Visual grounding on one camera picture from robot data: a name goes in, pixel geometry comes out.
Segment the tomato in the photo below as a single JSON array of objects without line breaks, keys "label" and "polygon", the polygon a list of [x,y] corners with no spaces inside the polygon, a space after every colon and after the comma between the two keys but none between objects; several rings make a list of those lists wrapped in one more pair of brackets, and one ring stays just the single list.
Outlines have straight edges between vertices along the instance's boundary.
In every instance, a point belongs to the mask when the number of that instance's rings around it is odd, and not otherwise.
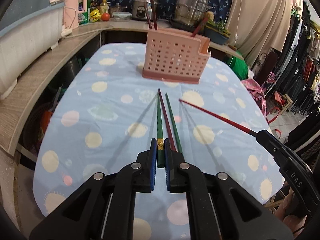
[{"label": "tomato", "polygon": [[108,20],[110,20],[110,14],[108,14],[108,13],[104,13],[104,14],[102,14],[101,15],[101,20],[102,21],[108,21]]}]

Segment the yellow bottle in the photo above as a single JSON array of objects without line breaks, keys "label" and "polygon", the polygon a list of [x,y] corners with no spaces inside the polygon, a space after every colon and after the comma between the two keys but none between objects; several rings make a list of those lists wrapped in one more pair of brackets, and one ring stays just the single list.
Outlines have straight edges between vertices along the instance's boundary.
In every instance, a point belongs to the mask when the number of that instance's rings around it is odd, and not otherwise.
[{"label": "yellow bottle", "polygon": [[102,0],[102,3],[100,4],[100,15],[107,13],[109,11],[109,5],[107,3],[107,0]]}]

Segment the beige curtain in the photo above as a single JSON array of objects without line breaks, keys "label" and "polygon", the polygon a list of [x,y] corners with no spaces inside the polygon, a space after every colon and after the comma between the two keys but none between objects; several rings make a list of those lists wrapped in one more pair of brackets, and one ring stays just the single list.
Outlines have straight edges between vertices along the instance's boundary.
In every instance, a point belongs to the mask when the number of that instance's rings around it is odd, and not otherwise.
[{"label": "beige curtain", "polygon": [[261,51],[282,51],[290,19],[290,0],[233,0],[227,21],[227,29],[232,33],[229,42],[235,44],[237,33],[236,47],[252,66]]}]

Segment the pink plastic utensil holder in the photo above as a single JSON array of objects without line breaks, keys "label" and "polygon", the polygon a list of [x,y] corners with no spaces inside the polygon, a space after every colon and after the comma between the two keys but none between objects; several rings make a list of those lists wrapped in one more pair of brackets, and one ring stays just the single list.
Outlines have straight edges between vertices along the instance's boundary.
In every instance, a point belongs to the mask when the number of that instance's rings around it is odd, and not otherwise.
[{"label": "pink plastic utensil holder", "polygon": [[172,28],[148,30],[142,76],[198,84],[211,53],[210,39]]}]

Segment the metal rivet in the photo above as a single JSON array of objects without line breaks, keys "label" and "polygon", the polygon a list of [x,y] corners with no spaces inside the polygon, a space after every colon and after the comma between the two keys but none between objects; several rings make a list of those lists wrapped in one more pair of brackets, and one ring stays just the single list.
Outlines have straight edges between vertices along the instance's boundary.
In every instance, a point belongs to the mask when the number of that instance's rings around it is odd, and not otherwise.
[{"label": "metal rivet", "polygon": [[95,180],[100,180],[100,179],[103,178],[103,173],[97,172],[97,173],[95,173],[95,174],[93,175],[93,178],[94,178]]},{"label": "metal rivet", "polygon": [[190,168],[190,165],[188,163],[180,163],[180,168],[183,170],[187,170]]},{"label": "metal rivet", "polygon": [[218,178],[221,180],[226,180],[228,178],[228,175],[224,172],[218,173]]},{"label": "metal rivet", "polygon": [[137,170],[141,168],[141,164],[140,163],[132,163],[131,164],[131,168]]}]

